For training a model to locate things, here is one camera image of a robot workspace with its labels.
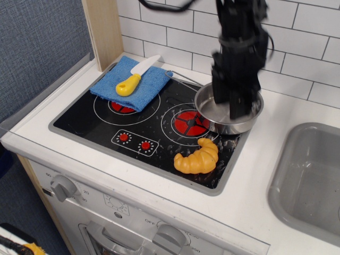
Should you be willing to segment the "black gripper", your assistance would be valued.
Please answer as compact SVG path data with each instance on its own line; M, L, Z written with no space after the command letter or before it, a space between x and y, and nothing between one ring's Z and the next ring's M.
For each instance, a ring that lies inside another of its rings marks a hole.
M268 47L261 21L267 17L267 3L216 1L216 7L222 51L213 54L212 90L216 104L229 103L230 118L235 120L253 112L255 91L261 89L258 72L265 66Z

